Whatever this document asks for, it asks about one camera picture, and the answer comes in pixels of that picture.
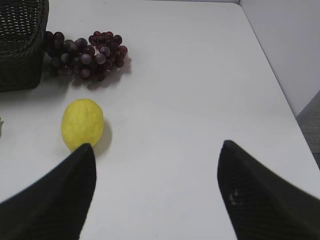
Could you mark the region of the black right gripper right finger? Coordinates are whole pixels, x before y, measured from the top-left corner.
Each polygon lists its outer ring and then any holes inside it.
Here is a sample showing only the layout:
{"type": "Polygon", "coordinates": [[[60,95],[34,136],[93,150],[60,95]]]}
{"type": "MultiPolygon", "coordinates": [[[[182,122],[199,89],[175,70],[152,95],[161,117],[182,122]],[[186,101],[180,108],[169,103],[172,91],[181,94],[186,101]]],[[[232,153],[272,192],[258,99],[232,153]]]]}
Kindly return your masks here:
{"type": "Polygon", "coordinates": [[[239,240],[318,240],[320,200],[223,142],[217,182],[239,240]]]}

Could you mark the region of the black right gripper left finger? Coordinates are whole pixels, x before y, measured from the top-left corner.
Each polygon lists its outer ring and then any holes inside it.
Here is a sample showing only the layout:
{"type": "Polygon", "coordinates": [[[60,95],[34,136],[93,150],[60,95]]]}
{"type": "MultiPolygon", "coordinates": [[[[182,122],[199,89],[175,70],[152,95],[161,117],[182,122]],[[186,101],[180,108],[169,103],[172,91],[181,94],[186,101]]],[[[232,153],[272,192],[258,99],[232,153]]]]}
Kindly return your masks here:
{"type": "Polygon", "coordinates": [[[2,240],[78,240],[96,188],[96,158],[82,144],[54,169],[0,204],[2,240]]]}

